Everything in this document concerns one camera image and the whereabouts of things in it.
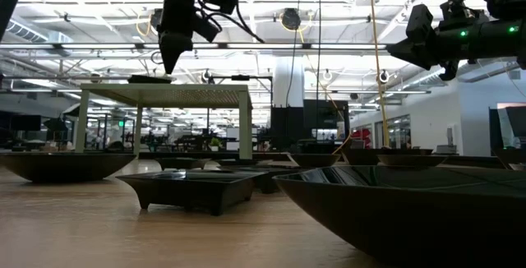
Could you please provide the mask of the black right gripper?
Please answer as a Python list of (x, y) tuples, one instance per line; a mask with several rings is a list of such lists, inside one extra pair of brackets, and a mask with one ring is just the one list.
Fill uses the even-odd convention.
[(415, 6), (406, 29), (407, 39), (388, 45), (386, 50), (426, 70), (440, 65), (444, 73), (439, 77), (451, 81), (458, 71), (459, 52), (467, 43), (469, 28), (478, 20), (479, 12), (468, 9), (463, 3), (443, 3), (441, 10), (443, 20), (433, 28), (433, 15), (428, 7)]

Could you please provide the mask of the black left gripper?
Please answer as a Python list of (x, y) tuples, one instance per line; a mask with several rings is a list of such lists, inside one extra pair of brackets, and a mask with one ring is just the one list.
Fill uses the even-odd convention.
[(159, 51), (164, 70), (171, 75), (180, 56), (192, 51), (195, 17), (195, 0), (164, 0), (161, 20), (158, 24)]

